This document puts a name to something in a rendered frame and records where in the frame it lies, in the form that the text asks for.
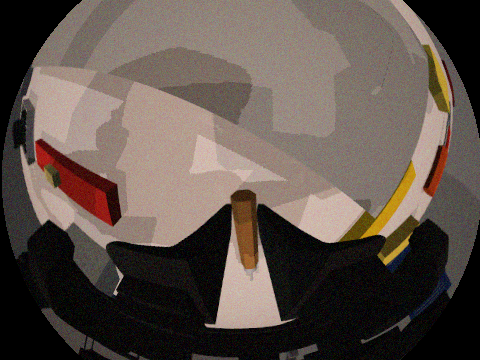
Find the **red-handled awl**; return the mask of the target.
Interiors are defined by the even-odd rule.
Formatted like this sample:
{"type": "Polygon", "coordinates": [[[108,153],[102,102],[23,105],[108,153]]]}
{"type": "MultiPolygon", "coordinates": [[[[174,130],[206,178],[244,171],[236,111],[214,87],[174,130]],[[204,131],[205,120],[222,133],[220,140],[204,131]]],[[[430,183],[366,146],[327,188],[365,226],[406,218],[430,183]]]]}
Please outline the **red-handled awl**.
{"type": "Polygon", "coordinates": [[[427,181],[423,185],[423,191],[431,197],[435,196],[437,187],[439,187],[440,179],[443,177],[443,169],[445,161],[447,161],[448,149],[445,148],[445,143],[447,143],[448,133],[445,133],[443,145],[439,145],[439,148],[436,149],[436,157],[433,159],[433,167],[431,172],[428,173],[427,181]]]}

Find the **brown-handled awl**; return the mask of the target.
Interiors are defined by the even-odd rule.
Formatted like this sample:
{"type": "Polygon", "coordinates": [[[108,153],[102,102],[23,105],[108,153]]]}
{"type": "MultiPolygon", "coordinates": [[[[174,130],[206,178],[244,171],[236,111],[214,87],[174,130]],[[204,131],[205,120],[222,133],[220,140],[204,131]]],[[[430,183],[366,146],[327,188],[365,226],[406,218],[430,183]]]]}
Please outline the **brown-handled awl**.
{"type": "Polygon", "coordinates": [[[239,189],[231,195],[233,221],[235,221],[237,245],[241,264],[245,272],[251,275],[256,271],[259,257],[259,241],[257,241],[257,196],[251,189],[239,189]]]}

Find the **long tan board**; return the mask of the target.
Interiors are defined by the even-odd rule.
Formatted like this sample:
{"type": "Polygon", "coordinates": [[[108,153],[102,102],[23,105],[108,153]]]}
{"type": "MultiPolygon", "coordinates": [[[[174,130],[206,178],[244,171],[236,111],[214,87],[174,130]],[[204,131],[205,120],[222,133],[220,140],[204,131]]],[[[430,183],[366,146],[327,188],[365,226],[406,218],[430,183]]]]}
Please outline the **long tan board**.
{"type": "Polygon", "coordinates": [[[81,0],[31,67],[137,81],[240,125],[377,217],[428,104],[428,56],[389,0],[81,0]]]}

